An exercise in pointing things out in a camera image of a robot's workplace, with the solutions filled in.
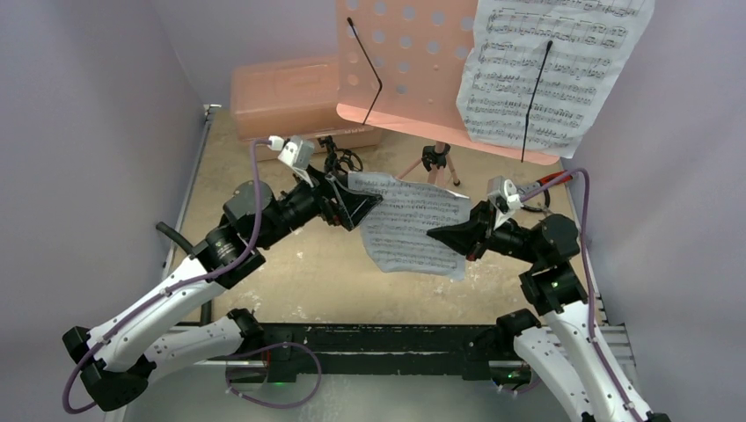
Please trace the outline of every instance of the perforated music stand desk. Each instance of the perforated music stand desk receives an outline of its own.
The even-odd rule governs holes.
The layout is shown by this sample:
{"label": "perforated music stand desk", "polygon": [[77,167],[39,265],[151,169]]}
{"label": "perforated music stand desk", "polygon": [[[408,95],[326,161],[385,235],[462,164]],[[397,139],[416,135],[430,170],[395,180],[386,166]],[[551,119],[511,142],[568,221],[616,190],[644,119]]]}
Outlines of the perforated music stand desk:
{"label": "perforated music stand desk", "polygon": [[[384,86],[367,124],[520,159],[519,149],[473,142],[456,108],[464,60],[474,47],[476,10],[477,0],[337,0],[337,113],[362,123],[378,89],[350,17]],[[525,161],[536,164],[558,160],[525,154]]]}

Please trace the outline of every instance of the worn table surface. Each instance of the worn table surface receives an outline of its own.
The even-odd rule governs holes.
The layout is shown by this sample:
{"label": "worn table surface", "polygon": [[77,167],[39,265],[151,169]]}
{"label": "worn table surface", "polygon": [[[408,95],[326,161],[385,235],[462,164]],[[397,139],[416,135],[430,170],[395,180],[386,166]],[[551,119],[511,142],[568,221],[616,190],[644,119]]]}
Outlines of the worn table surface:
{"label": "worn table surface", "polygon": [[[421,154],[431,141],[411,135],[387,132],[376,147],[357,149],[366,171],[397,174]],[[550,166],[521,164],[502,156],[470,149],[451,150],[459,187],[476,204],[486,197],[486,182],[495,176],[529,183],[561,170]],[[323,155],[312,163],[323,167]],[[276,161],[260,163],[260,178],[275,195],[295,185],[291,170]],[[193,243],[202,240],[222,215],[223,203],[235,188],[252,179],[248,145],[239,142],[230,115],[221,111],[210,131],[200,163],[192,198],[181,229]],[[427,173],[420,166],[406,178],[425,182]],[[554,213],[573,216],[564,187],[551,190]],[[515,219],[531,227],[542,215],[525,211]],[[528,264],[487,253],[483,259],[467,263],[462,281],[418,273],[381,273],[362,247],[359,232],[346,232],[327,226],[321,219],[309,222],[262,252],[267,262],[231,291],[215,299],[214,318],[233,308],[256,310],[264,322],[331,322],[379,324],[492,324],[496,317],[521,308],[530,308],[523,298],[518,274]],[[182,252],[174,259],[179,263]],[[580,257],[573,266],[582,282]],[[199,311],[187,320],[196,321]]]}

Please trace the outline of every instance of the sheet music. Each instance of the sheet music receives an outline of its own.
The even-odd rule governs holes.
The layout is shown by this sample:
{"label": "sheet music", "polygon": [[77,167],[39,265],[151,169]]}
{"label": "sheet music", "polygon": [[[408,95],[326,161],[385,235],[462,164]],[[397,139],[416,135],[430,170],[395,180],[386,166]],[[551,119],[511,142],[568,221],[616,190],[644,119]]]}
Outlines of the sheet music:
{"label": "sheet music", "polygon": [[384,197],[359,228],[365,251],[381,271],[464,278],[465,258],[426,233],[468,221],[469,198],[429,184],[396,180],[386,173],[352,172],[347,183],[351,189]]}
{"label": "sheet music", "polygon": [[475,142],[571,158],[653,15],[655,0],[479,0],[457,107]]}

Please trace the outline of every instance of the lavender wall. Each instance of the lavender wall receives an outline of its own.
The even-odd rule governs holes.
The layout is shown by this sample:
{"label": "lavender wall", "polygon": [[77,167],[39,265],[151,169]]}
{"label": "lavender wall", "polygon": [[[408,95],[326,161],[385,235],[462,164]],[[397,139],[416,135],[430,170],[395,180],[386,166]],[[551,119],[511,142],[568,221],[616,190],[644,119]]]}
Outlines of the lavender wall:
{"label": "lavender wall", "polygon": [[158,281],[201,102],[147,0],[2,1],[0,98],[2,420],[99,421],[60,338]]}
{"label": "lavender wall", "polygon": [[609,316],[627,325],[646,398],[676,422],[743,420],[746,403],[744,13],[659,0],[567,163],[592,177]]}
{"label": "lavender wall", "polygon": [[202,102],[230,103],[238,66],[335,55],[334,0],[153,0]]}

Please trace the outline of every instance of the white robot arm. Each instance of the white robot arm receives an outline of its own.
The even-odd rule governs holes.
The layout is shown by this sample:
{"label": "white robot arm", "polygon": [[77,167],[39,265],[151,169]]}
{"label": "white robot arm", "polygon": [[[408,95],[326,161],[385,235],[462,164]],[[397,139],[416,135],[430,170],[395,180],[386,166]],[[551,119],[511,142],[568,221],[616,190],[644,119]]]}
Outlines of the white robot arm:
{"label": "white robot arm", "polygon": [[[62,341],[76,362],[86,390],[104,411],[137,398],[149,382],[200,360],[262,346],[261,328],[246,309],[180,334],[166,333],[199,308],[265,263],[251,246],[268,248],[293,230],[320,216],[333,226],[352,230],[382,200],[380,195],[347,189],[344,174],[329,175],[308,165],[313,146],[293,137],[270,138],[280,159],[297,175],[297,185],[276,199],[270,187],[252,181],[239,186],[223,205],[223,217],[203,241],[189,251],[176,270],[119,315],[97,327],[73,327]],[[259,231],[252,237],[255,220]],[[74,376],[66,385],[65,396]],[[66,411],[79,413],[63,400]]]}
{"label": "white robot arm", "polygon": [[487,199],[474,207],[468,222],[431,229],[428,235],[469,260],[490,250],[532,264],[520,275],[521,289],[559,338],[569,360],[558,353],[527,309],[520,316],[498,318],[500,332],[513,338],[517,355],[546,383],[571,420],[669,421],[666,415],[653,413],[640,397],[596,326],[591,301],[569,264],[581,252],[575,223],[564,215],[549,215],[532,229],[520,227],[511,217],[522,202],[509,179],[491,180]]}

